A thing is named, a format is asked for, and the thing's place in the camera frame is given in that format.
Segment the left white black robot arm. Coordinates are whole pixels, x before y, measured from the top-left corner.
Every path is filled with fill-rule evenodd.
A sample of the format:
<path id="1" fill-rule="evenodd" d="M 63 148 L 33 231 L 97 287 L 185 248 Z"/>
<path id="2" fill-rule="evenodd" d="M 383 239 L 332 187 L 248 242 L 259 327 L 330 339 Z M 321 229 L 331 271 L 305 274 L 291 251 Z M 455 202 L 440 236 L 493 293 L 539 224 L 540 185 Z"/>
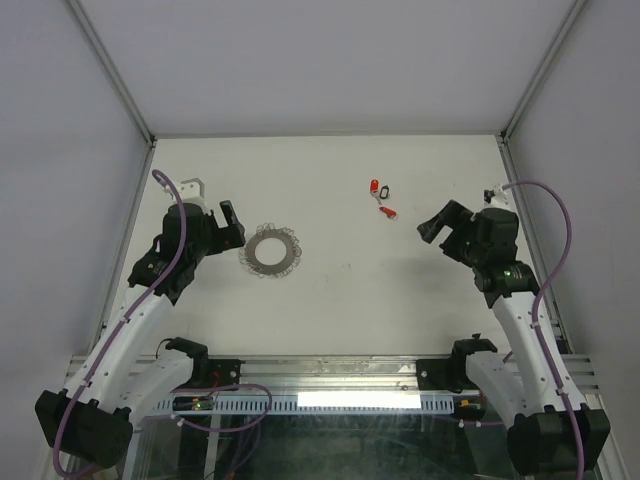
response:
<path id="1" fill-rule="evenodd" d="M 214 384 L 207 346 L 182 337 L 170 339 L 142 373 L 130 371 L 201 261 L 244 246 L 245 229 L 232 203 L 223 201 L 220 207 L 225 226 L 200 200 L 168 209 L 161 233 L 134 264 L 123 303 L 91 354 L 60 392 L 45 390 L 36 401 L 51 448 L 110 468 L 127 452 L 135 427 L 170 392 Z"/>

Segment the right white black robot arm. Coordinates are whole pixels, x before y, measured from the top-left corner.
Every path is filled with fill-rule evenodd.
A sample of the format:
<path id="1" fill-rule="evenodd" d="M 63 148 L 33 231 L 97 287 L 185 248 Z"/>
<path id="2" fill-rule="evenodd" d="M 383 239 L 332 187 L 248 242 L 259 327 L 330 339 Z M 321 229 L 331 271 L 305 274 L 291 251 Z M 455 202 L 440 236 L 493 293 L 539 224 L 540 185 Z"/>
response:
<path id="1" fill-rule="evenodd" d="M 417 231 L 431 243 L 445 227 L 451 231 L 440 245 L 443 254 L 472 270 L 518 371 L 507 369 L 490 340 L 473 335 L 454 342 L 443 366 L 419 368 L 418 377 L 452 393 L 480 390 L 506 428 L 508 454 L 520 475 L 583 477 L 597 464 L 610 422 L 603 410 L 587 405 L 539 312 L 541 289 L 517 258 L 517 214 L 507 204 L 491 202 L 472 212 L 451 200 Z"/>

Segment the red key tag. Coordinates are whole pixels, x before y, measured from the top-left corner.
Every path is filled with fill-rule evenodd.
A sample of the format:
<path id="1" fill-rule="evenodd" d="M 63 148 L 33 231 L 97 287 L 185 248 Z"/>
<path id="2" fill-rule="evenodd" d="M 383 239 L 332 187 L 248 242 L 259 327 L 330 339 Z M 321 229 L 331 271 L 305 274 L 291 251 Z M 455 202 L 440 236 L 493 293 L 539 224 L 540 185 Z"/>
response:
<path id="1" fill-rule="evenodd" d="M 397 218 L 397 212 L 389 207 L 380 206 L 379 210 L 390 220 L 395 220 Z"/>

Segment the metal disc with key rings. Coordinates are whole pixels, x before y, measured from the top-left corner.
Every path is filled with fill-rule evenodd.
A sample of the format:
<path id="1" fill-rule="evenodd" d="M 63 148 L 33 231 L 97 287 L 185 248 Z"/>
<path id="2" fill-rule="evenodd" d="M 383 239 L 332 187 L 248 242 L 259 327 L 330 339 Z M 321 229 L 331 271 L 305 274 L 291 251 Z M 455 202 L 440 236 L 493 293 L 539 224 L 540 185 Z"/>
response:
<path id="1" fill-rule="evenodd" d="M 302 249 L 292 229 L 266 223 L 256 228 L 238 257 L 249 273 L 276 279 L 289 275 L 300 264 Z"/>

